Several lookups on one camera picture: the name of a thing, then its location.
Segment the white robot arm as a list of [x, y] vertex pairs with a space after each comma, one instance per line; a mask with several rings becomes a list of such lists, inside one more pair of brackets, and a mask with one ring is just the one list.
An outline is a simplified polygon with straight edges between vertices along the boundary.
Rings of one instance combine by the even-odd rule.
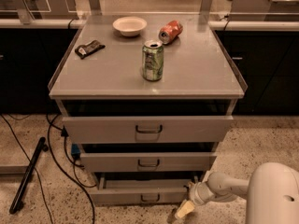
[[184, 218], [196, 206], [236, 197], [247, 201], [246, 224], [299, 224], [299, 172], [276, 162], [260, 165], [250, 180], [215, 172], [206, 182], [190, 183], [188, 199], [175, 218]]

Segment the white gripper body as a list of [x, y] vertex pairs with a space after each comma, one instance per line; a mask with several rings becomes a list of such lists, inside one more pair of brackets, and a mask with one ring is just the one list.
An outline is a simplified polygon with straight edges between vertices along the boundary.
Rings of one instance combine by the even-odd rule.
[[198, 182], [189, 189], [189, 200], [196, 206], [204, 205], [215, 197], [215, 193], [211, 191], [207, 182]]

